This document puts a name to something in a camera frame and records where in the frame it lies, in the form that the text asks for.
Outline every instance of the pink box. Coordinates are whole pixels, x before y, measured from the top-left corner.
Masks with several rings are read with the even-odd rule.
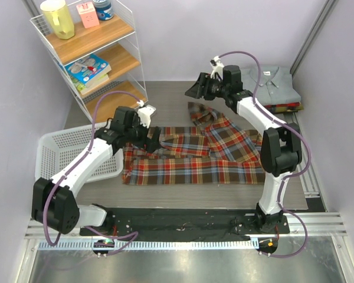
[[[77,5],[76,8],[78,14],[81,16],[84,28],[91,28],[100,24],[92,2]]]

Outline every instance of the shelf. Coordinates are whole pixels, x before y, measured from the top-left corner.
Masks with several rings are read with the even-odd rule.
[[[55,34],[49,34],[46,38],[65,65],[133,31],[130,25],[115,15],[113,19],[100,21],[100,25],[92,28],[84,28],[82,22],[75,24],[75,36],[69,40],[61,40]]]
[[[110,83],[111,81],[140,65],[140,62],[130,53],[128,53],[126,49],[124,49],[120,44],[116,44],[115,46],[110,47],[101,53],[98,53],[97,56],[110,64],[112,70],[107,73],[109,80],[97,85],[84,95],[80,94],[82,98],[89,96],[91,93],[99,90],[104,85]]]
[[[114,91],[114,90],[124,90],[128,91],[137,97],[139,97],[141,100],[144,102],[147,101],[147,99],[144,97],[144,95],[137,90],[129,81],[125,81],[118,86],[112,88],[109,91]],[[93,117],[94,109],[96,108],[96,104],[98,100],[103,96],[104,94],[96,97],[94,100],[89,101],[86,104],[86,107],[90,113],[90,115]],[[138,105],[136,103],[136,100],[128,96],[127,94],[113,94],[111,96],[106,97],[100,104],[97,117],[96,117],[96,123],[101,123],[101,122],[106,122],[108,118],[113,118],[114,112],[116,111],[118,106],[127,106],[131,108],[136,108]]]

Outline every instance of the perforated basket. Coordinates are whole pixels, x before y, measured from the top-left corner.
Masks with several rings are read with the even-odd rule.
[[[105,123],[98,123],[95,128],[98,129],[104,125]],[[91,127],[88,125],[43,135],[38,143],[35,179],[43,177],[48,180],[70,164],[88,145]],[[87,183],[116,177],[122,169],[123,151],[121,149],[110,160],[98,167]]]

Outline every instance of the wall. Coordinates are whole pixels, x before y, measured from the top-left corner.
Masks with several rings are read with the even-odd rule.
[[[354,246],[354,0],[335,10],[294,79],[325,201]]]
[[[121,2],[134,13],[146,80],[178,81],[196,80],[210,59],[233,50],[290,67],[325,0]],[[241,56],[225,62],[253,64]]]
[[[30,219],[38,139],[62,129],[72,95],[21,1],[0,1],[0,283],[12,282]]]

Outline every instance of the stack of books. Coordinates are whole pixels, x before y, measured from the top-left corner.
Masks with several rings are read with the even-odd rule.
[[[91,54],[67,65],[66,70],[82,96],[98,85],[109,80],[108,72],[112,70],[109,63]]]

